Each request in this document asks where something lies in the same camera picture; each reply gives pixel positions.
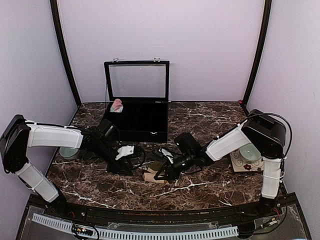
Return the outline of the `striped beige sock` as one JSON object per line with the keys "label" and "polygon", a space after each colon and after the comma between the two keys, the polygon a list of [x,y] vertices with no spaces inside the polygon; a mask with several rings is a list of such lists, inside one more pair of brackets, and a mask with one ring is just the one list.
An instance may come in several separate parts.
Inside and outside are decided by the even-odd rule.
{"label": "striped beige sock", "polygon": [[153,162],[148,169],[143,173],[142,178],[145,182],[167,184],[167,180],[155,180],[156,173],[160,170],[162,163],[159,161]]}

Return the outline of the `pink patterned sock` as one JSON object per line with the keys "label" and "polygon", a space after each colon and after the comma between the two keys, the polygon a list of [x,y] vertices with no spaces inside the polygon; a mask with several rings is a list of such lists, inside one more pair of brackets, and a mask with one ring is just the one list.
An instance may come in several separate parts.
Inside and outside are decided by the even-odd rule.
{"label": "pink patterned sock", "polygon": [[124,107],[123,107],[122,101],[119,98],[117,98],[112,103],[109,111],[111,113],[121,113],[123,111],[123,108]]}

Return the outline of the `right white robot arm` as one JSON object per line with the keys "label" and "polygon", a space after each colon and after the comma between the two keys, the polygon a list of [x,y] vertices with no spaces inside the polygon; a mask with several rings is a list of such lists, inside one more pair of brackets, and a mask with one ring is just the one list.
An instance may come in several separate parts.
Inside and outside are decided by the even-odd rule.
{"label": "right white robot arm", "polygon": [[292,133],[290,123],[281,115],[252,110],[247,118],[228,132],[215,137],[201,146],[188,132],[178,135],[174,142],[181,156],[169,158],[156,172],[157,181],[174,181],[192,166],[212,165],[235,150],[256,150],[263,162],[262,201],[255,205],[255,213],[266,217],[275,208],[275,199],[281,181],[283,164],[290,143],[286,143],[287,133]]}

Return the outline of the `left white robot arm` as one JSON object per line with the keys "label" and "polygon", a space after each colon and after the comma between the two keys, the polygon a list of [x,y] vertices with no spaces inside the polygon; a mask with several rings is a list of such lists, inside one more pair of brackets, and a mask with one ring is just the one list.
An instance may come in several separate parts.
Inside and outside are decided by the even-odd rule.
{"label": "left white robot arm", "polygon": [[133,169],[127,157],[133,154],[132,145],[115,149],[111,138],[116,134],[116,126],[102,119],[90,128],[75,125],[39,123],[15,115],[0,137],[0,156],[4,171],[12,173],[27,184],[44,201],[51,204],[51,210],[60,218],[71,213],[65,203],[65,196],[29,159],[33,149],[85,150],[106,160],[108,172],[130,176]]}

